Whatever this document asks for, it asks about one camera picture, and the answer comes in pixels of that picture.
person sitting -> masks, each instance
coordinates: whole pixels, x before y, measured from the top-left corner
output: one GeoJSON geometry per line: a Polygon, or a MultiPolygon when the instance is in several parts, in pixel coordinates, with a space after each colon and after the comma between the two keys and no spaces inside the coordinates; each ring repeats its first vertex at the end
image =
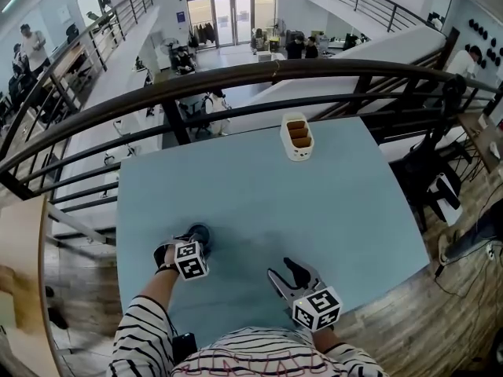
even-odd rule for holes
{"type": "MultiPolygon", "coordinates": [[[[215,112],[224,112],[225,110],[232,109],[226,102],[226,95],[222,90],[214,90],[204,98],[204,110],[207,115],[215,112]]],[[[223,119],[211,122],[211,133],[214,135],[225,136],[229,134],[230,120],[223,119]]]]}
{"type": "Polygon", "coordinates": [[[318,48],[316,47],[316,39],[314,36],[307,38],[306,59],[315,59],[318,57],[318,48]]]}
{"type": "Polygon", "coordinates": [[[296,36],[295,40],[291,41],[286,46],[287,58],[290,59],[302,59],[302,51],[304,50],[304,37],[299,34],[296,36]]]}
{"type": "Polygon", "coordinates": [[[257,52],[262,52],[266,49],[267,36],[265,32],[262,32],[261,28],[257,28],[253,36],[251,37],[251,51],[253,54],[257,52]]]}
{"type": "Polygon", "coordinates": [[[177,48],[177,53],[174,56],[174,66],[181,75],[189,74],[196,70],[196,63],[192,57],[185,51],[182,46],[177,48]]]}

cable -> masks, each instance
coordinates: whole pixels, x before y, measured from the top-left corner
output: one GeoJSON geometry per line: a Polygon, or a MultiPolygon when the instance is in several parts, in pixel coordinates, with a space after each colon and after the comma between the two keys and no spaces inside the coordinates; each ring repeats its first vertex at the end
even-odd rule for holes
{"type": "Polygon", "coordinates": [[[443,290],[445,293],[447,293],[448,295],[451,295],[451,296],[457,296],[458,298],[464,299],[464,298],[466,298],[466,297],[469,295],[470,290],[472,289],[473,285],[475,284],[475,281],[476,281],[476,280],[477,280],[477,278],[479,277],[480,273],[483,271],[483,269],[484,269],[484,266],[485,266],[486,262],[487,262],[487,261],[485,261],[485,262],[484,262],[483,266],[480,268],[479,273],[477,273],[477,275],[475,276],[475,278],[473,278],[473,281],[472,281],[472,283],[470,284],[470,286],[469,286],[469,288],[468,288],[467,292],[466,292],[463,296],[459,295],[458,293],[449,292],[448,290],[446,290],[444,287],[442,287],[442,285],[440,285],[440,283],[437,281],[437,278],[435,278],[435,279],[434,279],[434,282],[437,284],[437,286],[438,286],[440,289],[442,289],[442,290],[443,290]]]}

glass door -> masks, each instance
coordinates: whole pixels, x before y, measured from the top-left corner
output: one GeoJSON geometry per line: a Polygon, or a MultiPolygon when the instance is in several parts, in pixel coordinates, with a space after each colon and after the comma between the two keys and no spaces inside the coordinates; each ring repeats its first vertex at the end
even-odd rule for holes
{"type": "Polygon", "coordinates": [[[234,20],[230,0],[215,0],[215,16],[217,20],[218,44],[220,46],[234,45],[234,20]]]}
{"type": "Polygon", "coordinates": [[[236,44],[252,40],[252,0],[234,0],[236,17],[236,44]]]}
{"type": "Polygon", "coordinates": [[[215,0],[220,46],[249,43],[252,40],[251,7],[252,0],[215,0]]]}

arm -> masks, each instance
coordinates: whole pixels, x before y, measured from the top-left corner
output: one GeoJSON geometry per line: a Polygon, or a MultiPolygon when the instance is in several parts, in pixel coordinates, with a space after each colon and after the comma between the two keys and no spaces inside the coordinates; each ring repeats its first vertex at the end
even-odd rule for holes
{"type": "Polygon", "coordinates": [[[338,363],[344,364],[349,377],[387,376],[381,366],[367,352],[341,342],[330,328],[324,328],[313,333],[313,343],[318,352],[338,363]]]}
{"type": "MultiPolygon", "coordinates": [[[[174,246],[164,261],[174,262],[174,246]]],[[[177,279],[176,271],[161,271],[133,299],[117,329],[107,375],[157,377],[171,373],[173,332],[166,311],[177,279]]]]}
{"type": "Polygon", "coordinates": [[[36,31],[37,38],[39,38],[39,43],[37,45],[37,50],[40,50],[46,44],[46,37],[41,31],[36,31]]]}

desk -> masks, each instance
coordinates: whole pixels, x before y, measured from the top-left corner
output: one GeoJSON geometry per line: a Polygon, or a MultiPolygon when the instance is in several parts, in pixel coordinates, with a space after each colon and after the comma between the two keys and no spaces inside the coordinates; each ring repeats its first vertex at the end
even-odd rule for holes
{"type": "Polygon", "coordinates": [[[46,310],[43,256],[46,227],[43,196],[2,209],[0,265],[15,272],[16,327],[6,328],[13,355],[40,377],[62,375],[46,310]]]}
{"type": "Polygon", "coordinates": [[[487,173],[491,173],[499,166],[500,161],[489,150],[489,144],[492,141],[496,141],[497,149],[500,155],[503,155],[503,139],[497,135],[496,126],[489,119],[486,120],[487,127],[483,130],[482,126],[479,124],[479,117],[481,114],[482,113],[461,113],[457,118],[463,130],[468,135],[468,138],[473,142],[475,149],[480,155],[480,159],[487,168],[487,173]],[[479,131],[480,134],[476,136],[475,131],[479,131]]]}
{"type": "MultiPolygon", "coordinates": [[[[84,53],[85,48],[82,43],[79,45],[75,46],[72,50],[70,50],[68,53],[66,53],[63,57],[63,60],[54,68],[54,77],[56,79],[60,79],[61,77],[64,77],[64,75],[68,72],[70,67],[77,61],[77,59],[80,57],[82,53],[84,53]]],[[[52,83],[51,79],[47,79],[44,82],[44,88],[49,86],[52,83]]]]}
{"type": "Polygon", "coordinates": [[[169,148],[123,162],[117,262],[123,309],[155,272],[159,243],[207,223],[207,278],[180,282],[170,317],[199,346],[240,327],[290,327],[267,268],[283,257],[315,266],[348,311],[425,267],[428,255],[390,167],[358,118],[311,123],[305,162],[285,154],[279,128],[169,148]]]}

